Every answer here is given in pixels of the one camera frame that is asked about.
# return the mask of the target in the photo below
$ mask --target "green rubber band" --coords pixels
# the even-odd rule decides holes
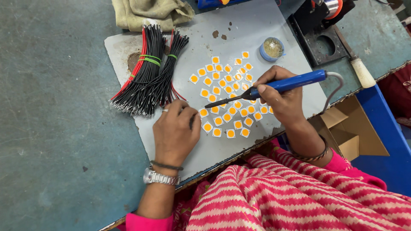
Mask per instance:
[[[138,62],[139,62],[139,61],[148,61],[148,62],[152,62],[152,63],[156,64],[156,65],[159,66],[159,67],[161,66],[159,62],[157,62],[157,61],[155,61],[155,60],[152,60],[152,59],[150,59],[150,58],[139,59]]]
[[[177,59],[177,56],[175,56],[175,55],[167,55],[167,56],[171,56],[171,57],[174,57],[175,59]]]
[[[141,56],[156,58],[156,59],[158,59],[158,60],[161,62],[161,59],[159,59],[159,58],[157,58],[157,57],[155,57],[155,56],[152,56],[152,55],[140,55],[139,57],[141,57]]]

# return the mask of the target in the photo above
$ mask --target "black thread bracelet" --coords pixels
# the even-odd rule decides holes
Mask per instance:
[[[160,164],[160,163],[157,163],[154,160],[150,161],[150,163],[152,165],[156,165],[158,167],[165,168],[165,169],[172,169],[172,170],[177,170],[177,171],[183,171],[184,170],[183,167],[176,167],[176,166],[171,166],[171,165],[167,165],[167,164]]]
[[[328,143],[322,135],[320,135],[320,134],[318,134],[318,135],[321,137],[321,139],[324,141],[324,144],[326,145],[326,148],[324,149],[324,151],[320,155],[318,155],[316,157],[304,157],[304,156],[301,156],[300,154],[294,152],[293,150],[291,150],[291,153],[294,155],[294,157],[299,159],[299,160],[302,160],[302,161],[316,161],[316,160],[319,160],[319,159],[323,158],[328,152]]]

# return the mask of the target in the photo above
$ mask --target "hand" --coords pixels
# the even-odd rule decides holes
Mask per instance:
[[[296,76],[289,70],[272,66],[255,83],[261,96],[261,102],[271,106],[274,116],[284,125],[290,126],[306,120],[302,113],[302,87],[278,93],[274,88],[265,85],[268,82]]]
[[[168,104],[153,125],[155,161],[180,167],[200,139],[201,120],[198,111],[182,100]],[[194,117],[192,129],[190,120]]]

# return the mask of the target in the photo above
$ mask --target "pink striped garment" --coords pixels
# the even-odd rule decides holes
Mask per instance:
[[[380,179],[348,177],[274,150],[277,161],[256,154],[248,159],[252,169],[223,171],[186,230],[411,230],[410,198],[369,184],[384,188]],[[341,171],[349,175],[347,163]]]

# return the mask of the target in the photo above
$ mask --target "table surface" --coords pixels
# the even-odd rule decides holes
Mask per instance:
[[[391,8],[356,5],[337,25],[370,73],[410,60]],[[0,21],[0,228],[98,230],[135,210],[149,163],[133,119],[107,102],[120,85],[103,41],[124,32],[111,1],[3,1]],[[332,101],[360,88],[346,58],[322,68],[346,80]]]

